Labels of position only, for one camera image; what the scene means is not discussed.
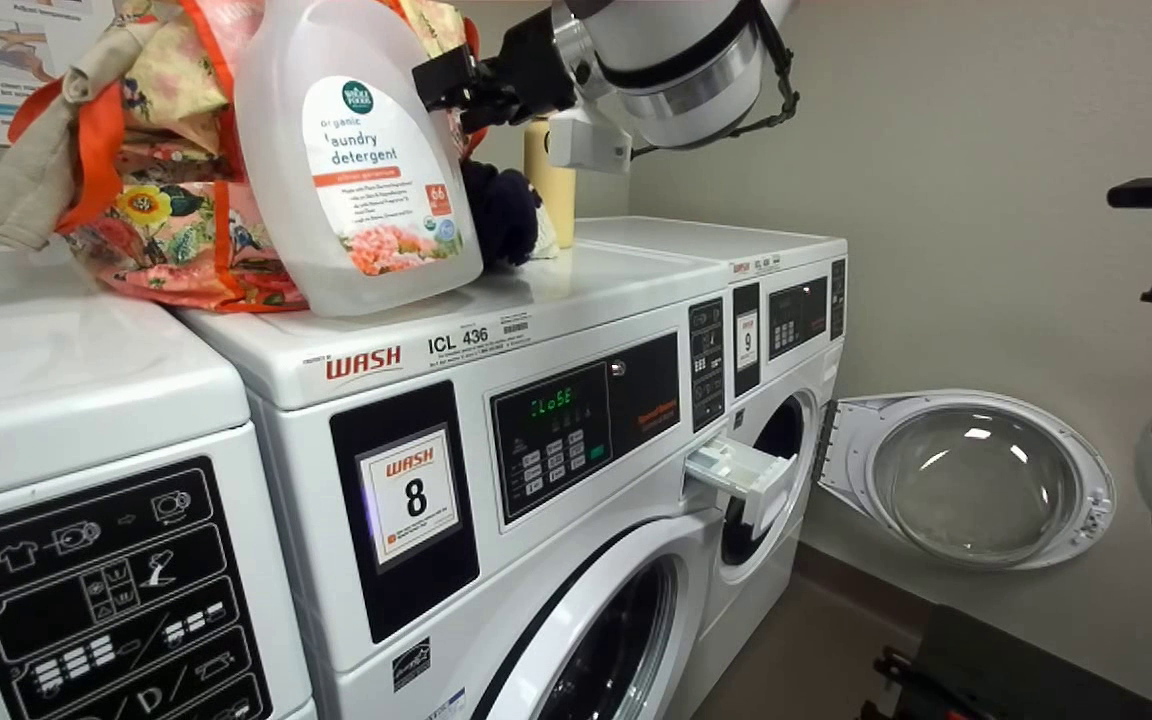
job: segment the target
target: number 8 label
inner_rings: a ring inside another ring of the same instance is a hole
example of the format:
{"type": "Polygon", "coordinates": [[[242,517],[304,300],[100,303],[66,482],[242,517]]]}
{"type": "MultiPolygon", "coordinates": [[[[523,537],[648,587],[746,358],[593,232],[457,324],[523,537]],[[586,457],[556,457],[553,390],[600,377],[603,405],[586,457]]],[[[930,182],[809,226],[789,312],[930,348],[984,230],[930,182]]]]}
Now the number 8 label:
{"type": "Polygon", "coordinates": [[[415,554],[460,523],[446,432],[424,432],[361,457],[363,503],[374,565],[415,554]]]}

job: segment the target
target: laundry detergent bottle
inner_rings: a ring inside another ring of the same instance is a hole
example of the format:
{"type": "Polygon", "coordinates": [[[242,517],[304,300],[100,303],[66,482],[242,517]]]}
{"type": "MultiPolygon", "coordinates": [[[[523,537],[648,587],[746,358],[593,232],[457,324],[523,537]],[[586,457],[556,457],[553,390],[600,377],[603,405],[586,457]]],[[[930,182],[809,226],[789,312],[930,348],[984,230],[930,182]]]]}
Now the laundry detergent bottle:
{"type": "Polygon", "coordinates": [[[415,33],[378,0],[268,0],[236,123],[268,237],[319,315],[368,315],[483,274],[453,127],[415,33]]]}

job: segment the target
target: wall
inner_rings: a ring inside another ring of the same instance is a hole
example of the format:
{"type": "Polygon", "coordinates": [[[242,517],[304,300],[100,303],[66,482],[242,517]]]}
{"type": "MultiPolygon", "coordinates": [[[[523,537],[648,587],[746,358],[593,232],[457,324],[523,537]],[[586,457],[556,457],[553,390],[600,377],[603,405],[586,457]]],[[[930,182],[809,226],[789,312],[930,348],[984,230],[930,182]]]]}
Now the wall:
{"type": "Polygon", "coordinates": [[[1055,573],[890,554],[829,496],[809,540],[1152,696],[1152,545],[1132,445],[1152,412],[1152,5],[800,0],[779,134],[637,166],[630,212],[850,237],[841,393],[975,383],[1067,416],[1118,482],[1107,540],[1055,573]]]}

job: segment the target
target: white washing machine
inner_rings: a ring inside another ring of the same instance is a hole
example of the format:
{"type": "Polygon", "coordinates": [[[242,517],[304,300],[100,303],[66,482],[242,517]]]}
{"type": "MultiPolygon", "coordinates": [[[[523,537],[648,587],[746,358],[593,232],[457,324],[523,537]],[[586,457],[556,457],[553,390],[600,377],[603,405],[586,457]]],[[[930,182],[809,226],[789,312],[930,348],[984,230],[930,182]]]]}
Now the white washing machine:
{"type": "MultiPolygon", "coordinates": [[[[724,226],[600,226],[600,232],[613,230],[652,250],[692,237],[684,242],[692,255],[736,255],[730,274],[779,266],[775,255],[738,255],[745,243],[803,242],[797,232],[724,226]]],[[[830,324],[842,324],[842,285],[847,274],[841,266],[829,300],[830,324]]],[[[1001,393],[915,390],[842,395],[829,421],[823,449],[823,494],[862,514],[890,540],[958,568],[1053,568],[1089,554],[1117,517],[1110,475],[1094,449],[1055,412],[1001,393]]]]}
{"type": "Polygon", "coordinates": [[[679,468],[724,395],[688,332],[724,293],[574,250],[371,321],[189,315],[258,410],[327,717],[664,712],[705,611],[679,468]]]}
{"type": "Polygon", "coordinates": [[[695,445],[738,440],[789,464],[789,496],[752,532],[738,502],[692,489],[708,523],[708,606],[688,678],[669,717],[692,717],[793,581],[811,496],[811,464],[842,354],[847,243],[803,232],[758,232],[652,215],[579,222],[579,243],[642,255],[705,255],[726,274],[724,421],[695,445]]]}
{"type": "Polygon", "coordinates": [[[312,720],[239,377],[0,253],[0,720],[312,720]]]}

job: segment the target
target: open washer door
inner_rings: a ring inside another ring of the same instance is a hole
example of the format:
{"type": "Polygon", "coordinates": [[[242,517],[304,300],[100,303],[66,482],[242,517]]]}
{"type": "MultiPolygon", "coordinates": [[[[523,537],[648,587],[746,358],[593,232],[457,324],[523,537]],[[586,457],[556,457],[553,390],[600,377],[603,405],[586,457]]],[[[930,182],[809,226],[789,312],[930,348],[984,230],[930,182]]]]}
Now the open washer door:
{"type": "Polygon", "coordinates": [[[476,717],[654,720],[705,611],[705,523],[641,523],[582,565],[537,618],[476,717]]]}
{"type": "Polygon", "coordinates": [[[973,390],[841,399],[819,489],[967,568],[1064,565],[1110,523],[1110,482],[1089,440],[973,390]]]}

